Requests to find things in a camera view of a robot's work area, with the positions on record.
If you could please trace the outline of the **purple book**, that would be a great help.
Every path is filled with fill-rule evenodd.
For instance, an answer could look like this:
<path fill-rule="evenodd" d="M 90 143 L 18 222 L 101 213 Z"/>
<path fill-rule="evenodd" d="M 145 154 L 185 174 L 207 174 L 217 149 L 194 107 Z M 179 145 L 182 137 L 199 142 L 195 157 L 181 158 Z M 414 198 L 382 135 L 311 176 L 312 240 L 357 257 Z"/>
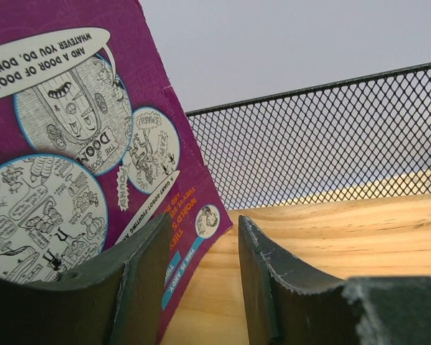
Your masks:
<path fill-rule="evenodd" d="M 161 341 L 231 227 L 138 1 L 0 1 L 0 278 L 57 276 L 172 220 Z"/>

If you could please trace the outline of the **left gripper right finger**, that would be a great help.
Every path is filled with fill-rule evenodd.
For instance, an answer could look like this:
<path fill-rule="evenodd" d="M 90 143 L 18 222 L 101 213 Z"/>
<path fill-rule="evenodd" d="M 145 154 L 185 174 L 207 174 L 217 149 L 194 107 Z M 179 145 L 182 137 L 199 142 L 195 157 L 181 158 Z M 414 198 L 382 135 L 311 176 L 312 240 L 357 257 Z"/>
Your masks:
<path fill-rule="evenodd" d="M 431 275 L 342 280 L 247 216 L 238 219 L 238 253 L 251 344 L 431 344 Z"/>

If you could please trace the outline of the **black wire wooden shelf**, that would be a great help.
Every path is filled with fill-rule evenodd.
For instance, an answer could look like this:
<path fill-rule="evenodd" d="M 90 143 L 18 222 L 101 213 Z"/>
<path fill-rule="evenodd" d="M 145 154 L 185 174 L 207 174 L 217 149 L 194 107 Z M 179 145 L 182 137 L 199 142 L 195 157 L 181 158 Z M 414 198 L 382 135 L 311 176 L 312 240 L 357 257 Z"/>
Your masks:
<path fill-rule="evenodd" d="M 191 111 L 233 221 L 165 344 L 251 344 L 238 219 L 342 280 L 431 275 L 431 63 Z"/>

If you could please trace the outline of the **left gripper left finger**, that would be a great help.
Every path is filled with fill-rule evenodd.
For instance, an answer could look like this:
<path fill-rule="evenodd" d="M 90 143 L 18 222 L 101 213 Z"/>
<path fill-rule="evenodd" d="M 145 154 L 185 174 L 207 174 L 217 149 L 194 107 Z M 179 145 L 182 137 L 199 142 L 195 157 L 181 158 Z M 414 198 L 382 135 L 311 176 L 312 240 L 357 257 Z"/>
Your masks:
<path fill-rule="evenodd" d="M 163 213 L 52 282 L 0 278 L 0 344 L 155 344 L 171 234 Z"/>

